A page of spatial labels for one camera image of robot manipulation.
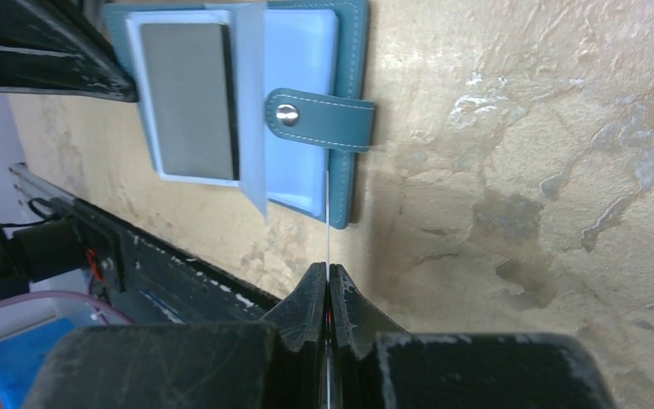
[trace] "blue object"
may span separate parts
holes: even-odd
[[[152,156],[152,166],[160,177],[167,181],[239,187],[257,209],[266,214],[265,127],[261,120],[264,67],[260,58],[264,51],[262,40],[265,5],[242,3],[197,6],[196,9],[154,9],[148,5],[114,5],[105,11],[112,41],[123,43],[122,49],[116,48],[117,57],[125,71],[137,82],[140,93],[139,112]],[[160,135],[157,132],[143,55],[141,28],[145,24],[165,23],[216,23],[229,27],[239,139],[238,181],[170,174],[162,166],[160,145],[162,138],[168,138],[169,135]]]
[[[46,355],[74,329],[69,319],[41,325],[0,341],[0,399],[6,409],[19,409]]]
[[[140,11],[165,11],[165,10],[205,10],[206,7],[214,7],[215,5],[204,4],[149,4],[149,5],[124,5],[124,4],[108,4],[105,6],[106,22],[112,34],[112,45],[116,51],[119,62],[122,67],[134,74],[134,62],[129,47],[129,36],[126,30],[126,20],[129,14]],[[307,92],[311,94],[332,94],[342,99],[357,100],[362,95],[362,81],[364,74],[364,51],[366,47],[367,26],[368,26],[368,3],[367,0],[344,0],[340,2],[330,1],[286,1],[286,2],[269,2],[267,3],[269,10],[266,12],[265,19],[265,93],[268,94],[275,88],[290,89],[290,92]],[[283,17],[272,17],[270,22],[269,15],[279,15],[279,13],[271,13],[272,10],[289,10],[295,13],[282,14]],[[318,11],[323,13],[303,13],[307,10]],[[305,21],[301,21],[300,15],[307,17]],[[315,23],[315,15],[319,16],[318,23]],[[319,50],[319,55],[309,55],[302,52],[295,52],[290,47],[296,37],[291,38],[291,41],[282,46],[281,48],[274,46],[270,47],[267,42],[269,38],[274,38],[270,31],[274,32],[271,25],[281,24],[279,30],[297,30],[304,32],[303,35],[315,39],[312,44],[318,44],[314,47]],[[327,55],[325,50],[334,48],[331,59],[325,59]],[[306,89],[305,85],[298,83],[290,83],[290,80],[301,73],[308,74],[314,72],[315,68],[309,70],[301,69],[278,69],[279,72],[284,72],[284,76],[278,81],[270,80],[270,70],[267,66],[270,60],[274,57],[270,53],[277,52],[280,49],[285,58],[301,57],[302,63],[313,64],[318,62],[319,72],[324,73],[324,69],[332,69],[334,67],[333,75],[327,77],[326,88],[319,89],[325,86],[325,77],[320,73],[313,78],[316,79],[319,87],[314,89]],[[363,128],[371,129],[372,113],[369,110],[370,117],[366,121],[364,114],[357,117],[362,118],[359,120]],[[326,112],[325,115],[341,115],[338,112]],[[311,137],[310,139],[321,141],[341,141],[344,145],[364,146],[369,145],[369,134],[360,134],[358,140],[353,143],[348,143],[344,135],[324,135]],[[326,157],[326,169],[330,171],[330,225],[334,228],[345,228],[349,223],[349,215],[352,207],[353,196],[353,178],[354,178],[354,165],[355,165],[355,152],[362,152],[364,149],[349,148],[341,150],[331,146],[330,144],[313,144],[312,146],[305,144],[305,147],[296,148],[297,154],[283,153],[281,150],[276,149],[280,146],[294,147],[297,142],[293,138],[292,141],[286,139],[279,139],[271,133],[265,136],[265,149],[267,151],[266,173],[267,173],[267,196],[271,201],[285,205],[293,210],[299,211],[305,215],[314,217],[318,220],[324,220],[324,164],[319,160],[319,155]],[[150,147],[152,155],[152,162],[154,163],[155,152]],[[302,165],[307,164],[307,167],[295,170]]]
[[[280,88],[269,94],[265,104],[269,129],[280,138],[341,151],[370,149],[375,117],[371,101]],[[277,120],[277,107],[282,104],[296,107],[299,120],[295,124],[287,126]]]

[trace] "beige marble surface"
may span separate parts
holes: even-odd
[[[654,407],[654,1],[381,0],[355,223],[332,232],[414,331],[559,331]],[[135,106],[13,95],[37,175],[284,296],[324,228],[161,181]]]

